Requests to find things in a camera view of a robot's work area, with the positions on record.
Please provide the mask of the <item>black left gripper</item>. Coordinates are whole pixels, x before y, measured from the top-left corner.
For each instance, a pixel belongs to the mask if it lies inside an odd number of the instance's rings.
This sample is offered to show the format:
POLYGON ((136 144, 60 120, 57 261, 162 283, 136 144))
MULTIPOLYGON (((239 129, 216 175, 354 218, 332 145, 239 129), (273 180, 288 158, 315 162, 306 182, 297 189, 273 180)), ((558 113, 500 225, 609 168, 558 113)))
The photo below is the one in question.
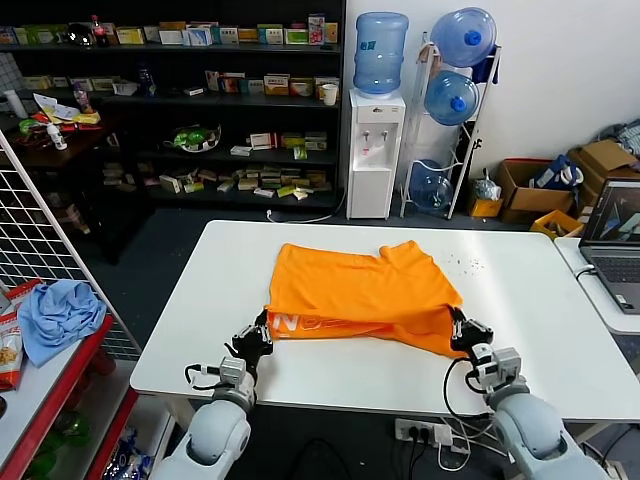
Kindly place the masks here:
POLYGON ((234 358, 243 359, 247 369, 256 370, 262 357, 273 353, 273 340, 268 325, 268 311, 262 312, 254 322, 244 327, 225 347, 234 358))

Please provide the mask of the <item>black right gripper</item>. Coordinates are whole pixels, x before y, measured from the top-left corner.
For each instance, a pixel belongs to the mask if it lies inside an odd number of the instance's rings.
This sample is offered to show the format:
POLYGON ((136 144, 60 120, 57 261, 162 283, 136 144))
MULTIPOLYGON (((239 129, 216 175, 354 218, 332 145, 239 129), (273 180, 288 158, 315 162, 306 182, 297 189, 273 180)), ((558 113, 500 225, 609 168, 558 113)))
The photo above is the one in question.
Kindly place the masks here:
POLYGON ((494 338, 494 331, 486 326, 477 326, 464 312, 449 306, 452 320, 451 350, 464 353, 468 358, 482 358, 494 338))

